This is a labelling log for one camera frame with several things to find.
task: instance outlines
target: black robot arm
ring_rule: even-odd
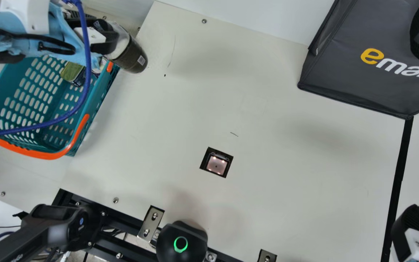
[[[85,207],[38,205],[22,227],[0,241],[0,262],[30,261],[48,247],[77,251],[88,247],[100,219]]]

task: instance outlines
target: light blue cloth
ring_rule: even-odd
[[[53,15],[48,15],[49,22],[49,36],[70,43],[75,47],[74,55],[60,55],[58,53],[51,53],[46,50],[38,51],[38,43],[40,40],[28,39],[10,39],[0,36],[0,52],[8,51],[12,55],[24,54],[27,57],[36,57],[42,55],[50,55],[55,58],[71,61],[85,66],[85,49],[83,41],[76,35],[64,19],[61,8],[54,3],[49,4],[49,12]],[[0,12],[0,29],[10,33],[26,33],[25,28],[20,20],[10,12]],[[60,48],[50,43],[44,43],[48,47]],[[99,61],[101,55],[99,53],[92,53],[92,68],[99,68]]]

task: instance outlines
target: metal bracket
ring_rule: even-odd
[[[207,251],[203,262],[216,262],[217,257],[218,257],[217,254]]]
[[[163,218],[164,210],[159,209],[157,207],[150,206],[148,209],[147,214],[145,215],[145,219],[143,220],[143,225],[141,226],[140,231],[138,232],[137,237],[145,240],[146,242],[151,242],[151,240],[157,239],[159,236],[160,230],[158,230],[159,223]]]
[[[260,255],[258,257],[258,262],[276,262],[277,257],[277,255],[274,255],[271,252],[267,252],[261,249]]]

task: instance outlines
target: green light ring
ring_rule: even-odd
[[[185,240],[185,247],[183,249],[180,249],[179,247],[177,247],[177,241],[181,238],[183,238]],[[174,240],[174,250],[175,250],[175,252],[178,252],[180,254],[180,253],[184,252],[185,249],[187,249],[187,247],[188,247],[188,241],[185,237],[178,237],[178,238],[176,238],[176,240]]]

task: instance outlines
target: black pole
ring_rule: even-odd
[[[397,158],[397,166],[395,168],[394,184],[392,185],[391,202],[389,203],[389,212],[387,213],[386,231],[384,233],[383,251],[381,254],[381,262],[389,262],[391,255],[391,229],[397,217],[397,207],[399,206],[400,188],[404,179],[405,164],[407,161],[408,146],[410,144],[410,136],[412,134],[413,118],[405,121],[404,132],[402,134],[402,142],[400,143],[399,158]]]

